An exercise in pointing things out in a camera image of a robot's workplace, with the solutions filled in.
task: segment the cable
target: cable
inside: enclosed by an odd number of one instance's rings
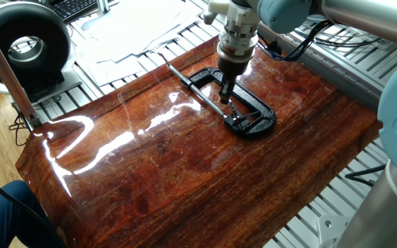
[[[51,235],[53,239],[59,243],[60,248],[67,248],[67,246],[64,244],[64,242],[58,237],[57,232],[53,229],[51,225],[49,225],[44,219],[42,219],[35,211],[27,207],[24,203],[20,202],[18,199],[15,197],[7,194],[2,188],[0,188],[0,194],[9,200],[11,203],[19,207],[22,211],[24,211],[26,214],[28,214],[30,217],[32,217],[37,223],[39,223],[45,230]]]
[[[362,175],[367,175],[367,174],[374,173],[374,172],[379,172],[379,171],[382,171],[384,169],[385,169],[385,165],[380,165],[378,167],[371,168],[371,169],[365,169],[365,170],[360,171],[360,172],[349,173],[349,174],[345,175],[345,178],[350,179],[350,180],[354,180],[354,181],[359,182],[359,183],[364,183],[366,185],[369,185],[370,187],[373,187],[373,185],[375,183],[373,180],[367,181],[367,180],[364,180],[364,179],[361,179],[361,178],[357,178],[357,176],[362,176]]]
[[[300,30],[295,30],[295,32],[303,37],[308,37],[308,35]],[[381,38],[377,38],[374,39],[373,41],[363,41],[360,43],[339,43],[339,42],[334,42],[334,41],[328,41],[325,39],[319,39],[314,37],[314,41],[315,43],[319,44],[319,45],[327,45],[327,46],[333,46],[333,47],[337,47],[337,48],[359,48],[365,45],[370,45],[373,44],[375,42],[380,41]]]
[[[325,19],[318,19],[318,18],[314,18],[314,17],[307,17],[307,19],[310,21],[325,21]]]
[[[311,26],[306,25],[305,23],[303,23],[303,26],[305,26],[306,28],[312,28]],[[302,30],[299,30],[298,28],[296,29],[296,31],[302,32],[303,34],[305,34],[307,36],[306,33],[304,33]],[[324,34],[325,36],[329,36],[329,37],[335,37],[335,38],[356,38],[356,37],[364,37],[364,36],[371,36],[370,33],[367,34],[353,34],[353,35],[339,35],[339,34],[329,34],[327,32],[319,32],[319,34]]]
[[[14,139],[15,139],[15,143],[17,144],[17,146],[23,146],[27,143],[27,141],[26,141],[22,144],[18,144],[18,131],[22,130],[22,129],[28,130],[26,124],[24,124],[22,121],[23,121],[23,115],[21,112],[18,111],[18,116],[14,120],[14,123],[11,124],[10,126],[8,126],[9,131],[15,130]]]
[[[316,24],[314,26],[314,28],[310,31],[310,33],[307,36],[307,38],[303,42],[301,42],[301,44],[298,47],[296,47],[295,50],[290,52],[286,57],[283,57],[280,54],[277,54],[277,53],[267,49],[265,47],[265,45],[263,45],[261,42],[258,42],[257,45],[259,46],[259,48],[262,51],[264,51],[264,53],[266,53],[266,55],[268,57],[270,57],[273,60],[276,60],[276,61],[296,61],[306,51],[306,49],[310,46],[310,44],[312,44],[315,36],[320,31],[324,30],[325,28],[331,27],[333,24],[334,23],[331,22],[330,20],[321,21],[320,23]],[[262,36],[260,36],[260,38],[266,43],[265,39]]]

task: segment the metal rod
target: metal rod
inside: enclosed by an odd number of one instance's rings
[[[159,53],[159,55],[163,58],[163,60],[166,62],[166,66],[172,71],[172,73],[174,73],[174,75],[178,76],[180,78],[180,80],[184,81],[185,83],[187,83],[190,86],[190,89],[198,96],[200,97],[206,104],[208,104],[208,106],[210,106],[219,116],[226,118],[227,116],[225,115],[225,113],[223,112],[223,110],[221,110],[221,108],[219,108],[214,102],[212,102],[209,98],[207,98],[204,93],[202,93],[202,91],[200,91],[195,85],[192,84],[191,80],[181,74],[181,72],[179,72],[174,66],[172,66],[170,64],[170,62],[165,58],[165,56],[163,56],[163,54]]]
[[[390,160],[333,247],[397,247],[397,167]]]
[[[33,109],[31,102],[28,100],[26,93],[23,91],[21,84],[19,84],[18,79],[14,75],[12,68],[10,68],[6,58],[4,57],[2,51],[0,50],[0,79],[3,81],[4,85],[7,87],[10,95],[13,97],[14,102],[17,104],[19,110],[25,116],[27,121],[33,127],[39,126],[38,116]]]
[[[101,17],[106,12],[110,11],[110,5],[108,4],[108,0],[97,0],[97,14]]]

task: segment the black c-clamp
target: black c-clamp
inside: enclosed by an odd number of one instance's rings
[[[189,82],[181,80],[181,83],[191,90],[192,85],[201,88],[210,82],[215,82],[218,86],[221,86],[222,78],[223,73],[219,69],[203,68],[190,76]],[[234,86],[232,96],[252,113],[240,116],[231,104],[233,113],[229,116],[223,116],[225,125],[229,127],[231,131],[241,136],[256,136],[273,128],[276,123],[276,115],[270,106],[238,83]],[[247,119],[249,116],[256,116],[257,119],[250,122]]]

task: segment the keyboard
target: keyboard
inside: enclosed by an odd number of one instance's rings
[[[96,0],[63,0],[52,5],[52,9],[67,24],[76,21],[79,17],[96,10]]]

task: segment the glossy wood surface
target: glossy wood surface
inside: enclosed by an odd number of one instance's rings
[[[185,75],[216,67],[215,46],[172,63]],[[276,111],[269,134],[233,135],[162,66],[35,130],[17,169],[69,247],[261,247],[379,124],[302,65],[260,50],[240,83]],[[215,84],[202,91],[218,102]]]

